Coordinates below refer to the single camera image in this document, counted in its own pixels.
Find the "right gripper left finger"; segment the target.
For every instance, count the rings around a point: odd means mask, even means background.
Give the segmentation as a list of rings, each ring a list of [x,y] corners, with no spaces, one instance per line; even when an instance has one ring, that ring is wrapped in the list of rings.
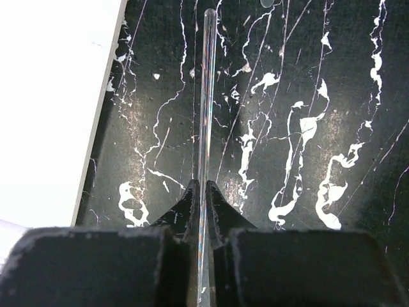
[[[37,228],[1,272],[2,306],[194,306],[199,182],[151,226]]]

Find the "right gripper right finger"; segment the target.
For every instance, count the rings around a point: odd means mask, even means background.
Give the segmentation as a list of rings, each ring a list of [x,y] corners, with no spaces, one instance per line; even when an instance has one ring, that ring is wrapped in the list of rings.
[[[256,228],[206,185],[212,306],[407,306],[366,232]]]

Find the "thin glass rod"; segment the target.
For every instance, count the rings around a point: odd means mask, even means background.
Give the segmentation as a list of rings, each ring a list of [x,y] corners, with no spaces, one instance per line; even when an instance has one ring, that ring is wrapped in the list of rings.
[[[208,252],[207,211],[206,211],[206,183],[208,181],[210,163],[210,143],[212,135],[212,107],[215,78],[215,51],[217,44],[217,11],[209,8],[204,12],[203,52],[201,76],[201,109],[199,123],[199,162],[198,180],[199,195],[199,240],[197,259],[197,305],[209,306],[210,293],[209,277],[205,267]]]

